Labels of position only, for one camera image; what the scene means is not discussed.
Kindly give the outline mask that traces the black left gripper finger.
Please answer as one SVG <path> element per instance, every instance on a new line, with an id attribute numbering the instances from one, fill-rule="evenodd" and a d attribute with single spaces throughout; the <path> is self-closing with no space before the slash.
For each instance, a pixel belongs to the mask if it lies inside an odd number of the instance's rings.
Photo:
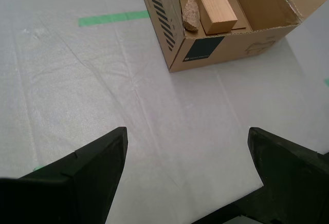
<path id="1" fill-rule="evenodd" d="M 2 178 L 1 223 L 105 223 L 127 146 L 118 127 L 21 178 Z"/>
<path id="2" fill-rule="evenodd" d="M 282 223 L 328 223 L 326 156 L 258 127 L 248 147 Z"/>

